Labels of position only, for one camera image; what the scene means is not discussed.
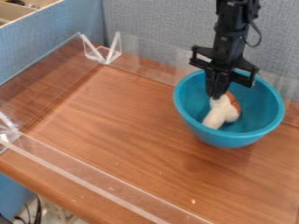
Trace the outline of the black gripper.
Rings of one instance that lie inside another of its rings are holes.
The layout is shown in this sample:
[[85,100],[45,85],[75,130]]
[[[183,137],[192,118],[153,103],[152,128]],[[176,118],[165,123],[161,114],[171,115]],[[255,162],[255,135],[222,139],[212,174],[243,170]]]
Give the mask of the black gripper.
[[195,45],[191,48],[189,64],[206,71],[206,91],[210,98],[222,97],[231,82],[251,88],[258,67],[244,58],[248,26],[239,31],[215,29],[212,48]]

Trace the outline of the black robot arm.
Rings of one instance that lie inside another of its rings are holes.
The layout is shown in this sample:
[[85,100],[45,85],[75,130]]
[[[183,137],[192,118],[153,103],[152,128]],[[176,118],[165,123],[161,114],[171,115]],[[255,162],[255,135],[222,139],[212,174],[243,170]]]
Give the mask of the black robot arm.
[[258,66],[244,57],[246,46],[258,47],[247,41],[248,27],[262,35],[254,20],[260,10],[259,0],[216,0],[216,15],[219,16],[214,30],[212,48],[195,45],[189,64],[206,72],[206,91],[210,98],[219,99],[228,91],[230,83],[251,88]]

